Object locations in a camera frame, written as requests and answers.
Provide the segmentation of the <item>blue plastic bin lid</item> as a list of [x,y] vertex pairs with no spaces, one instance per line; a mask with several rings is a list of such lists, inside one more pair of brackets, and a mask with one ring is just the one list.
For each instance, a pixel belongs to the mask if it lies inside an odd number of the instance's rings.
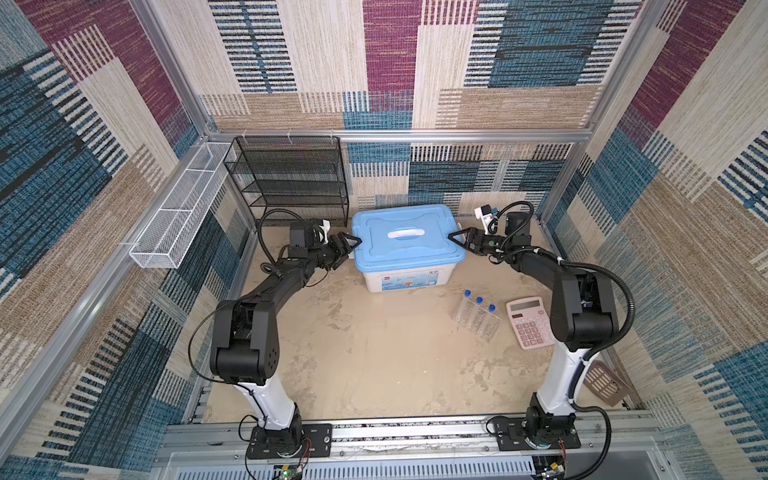
[[449,240],[458,230],[451,210],[442,204],[359,212],[353,235],[362,243],[355,264],[363,273],[454,265],[466,252]]

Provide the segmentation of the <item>clear test tube rack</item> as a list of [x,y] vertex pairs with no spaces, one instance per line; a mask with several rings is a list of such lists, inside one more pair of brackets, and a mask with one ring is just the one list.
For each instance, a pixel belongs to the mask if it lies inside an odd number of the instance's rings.
[[486,342],[495,337],[502,323],[502,319],[497,315],[497,307],[487,304],[481,296],[474,296],[470,290],[465,290],[462,294],[452,318]]

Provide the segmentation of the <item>white plastic storage bin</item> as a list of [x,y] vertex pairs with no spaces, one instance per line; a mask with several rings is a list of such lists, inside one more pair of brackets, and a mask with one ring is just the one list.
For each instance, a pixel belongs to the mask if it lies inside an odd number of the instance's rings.
[[371,293],[410,290],[445,285],[456,264],[364,273],[366,287]]

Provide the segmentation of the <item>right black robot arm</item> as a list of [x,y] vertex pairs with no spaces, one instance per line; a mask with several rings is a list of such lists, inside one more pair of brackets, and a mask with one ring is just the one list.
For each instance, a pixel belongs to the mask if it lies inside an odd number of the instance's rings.
[[550,289],[550,330],[556,346],[544,383],[532,395],[526,415],[518,423],[494,416],[486,424],[497,441],[513,440],[521,434],[533,450],[556,447],[564,451],[566,439],[576,433],[577,414],[599,414],[605,431],[602,449],[593,463],[576,475],[587,479],[606,460],[613,430],[608,412],[600,406],[580,405],[578,391],[594,357],[629,333],[636,305],[629,286],[609,269],[569,261],[532,245],[529,226],[534,211],[533,204],[525,200],[502,209],[484,205],[477,210],[481,228],[454,231],[447,238]]

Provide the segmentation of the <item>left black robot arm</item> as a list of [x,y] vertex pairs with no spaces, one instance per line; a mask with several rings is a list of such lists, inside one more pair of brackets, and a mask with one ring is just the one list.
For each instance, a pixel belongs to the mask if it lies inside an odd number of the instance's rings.
[[[289,241],[274,256],[263,239],[262,228],[270,216],[293,218]],[[253,290],[224,300],[204,319],[213,322],[208,375],[187,353],[193,373],[206,381],[234,387],[255,409],[253,433],[247,453],[253,458],[298,458],[306,465],[311,439],[303,431],[298,404],[286,394],[277,369],[280,340],[277,317],[288,300],[313,287],[315,271],[338,269],[363,240],[346,232],[332,234],[330,222],[305,219],[286,208],[266,210],[256,223],[257,239],[267,261],[267,277]]]

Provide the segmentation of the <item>pink calculator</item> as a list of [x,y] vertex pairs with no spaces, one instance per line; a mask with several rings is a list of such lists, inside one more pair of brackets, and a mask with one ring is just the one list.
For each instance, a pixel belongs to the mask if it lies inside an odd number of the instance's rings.
[[506,304],[506,312],[523,350],[545,348],[555,344],[550,319],[541,297],[524,297],[509,301]]

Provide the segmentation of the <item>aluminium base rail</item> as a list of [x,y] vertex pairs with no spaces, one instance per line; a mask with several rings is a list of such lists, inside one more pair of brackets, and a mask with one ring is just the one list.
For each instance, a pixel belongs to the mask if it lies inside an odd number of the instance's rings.
[[488,415],[308,421],[307,457],[257,457],[251,423],[171,426],[152,464],[153,479],[556,479],[599,456],[603,419],[577,418],[577,447],[546,450],[492,436]]

